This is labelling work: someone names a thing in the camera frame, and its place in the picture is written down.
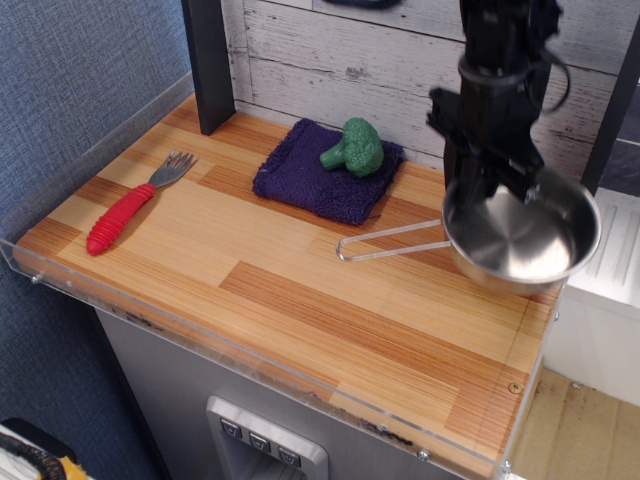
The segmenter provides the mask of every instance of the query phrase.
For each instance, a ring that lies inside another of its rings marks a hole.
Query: white wood panel wall
[[[407,158],[442,168],[443,139],[426,124],[429,90],[459,90],[464,35],[457,0],[403,0],[385,11],[324,0],[222,0],[239,111],[293,125],[341,128],[368,119]],[[552,48],[573,88],[532,137],[547,165],[579,177],[591,153],[640,12],[637,0],[562,0]],[[566,81],[551,74],[546,101]]]

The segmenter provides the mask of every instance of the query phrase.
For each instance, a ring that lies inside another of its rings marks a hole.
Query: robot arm
[[[500,184],[526,202],[544,167],[530,130],[551,64],[560,63],[545,49],[558,31],[560,7],[555,0],[461,0],[460,11],[466,36],[460,93],[432,90],[428,115],[446,140],[446,184],[459,182],[461,208],[492,196]]]

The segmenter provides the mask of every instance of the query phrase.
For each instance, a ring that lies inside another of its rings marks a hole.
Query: red fork handle
[[[139,185],[118,200],[102,215],[89,232],[87,252],[96,255],[111,245],[122,233],[133,214],[153,197],[156,187],[151,183]]]

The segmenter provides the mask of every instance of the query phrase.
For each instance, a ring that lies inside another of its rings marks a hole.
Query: button
[[[242,438],[242,430],[240,430],[240,427],[235,423],[231,423],[229,420],[221,418],[220,424],[222,425],[222,430],[227,435],[231,435],[234,438]]]
[[[253,432],[249,432],[249,442],[253,448],[257,448],[261,452],[271,453],[271,444],[266,438],[259,437]]]
[[[296,455],[289,450],[285,450],[282,447],[278,447],[278,455],[280,456],[280,460],[282,460],[287,465],[291,465],[293,467],[300,467],[300,456]]]

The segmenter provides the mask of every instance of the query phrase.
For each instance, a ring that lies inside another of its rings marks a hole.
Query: wooden floor
[[[513,459],[526,480],[640,479],[640,407],[544,369]]]

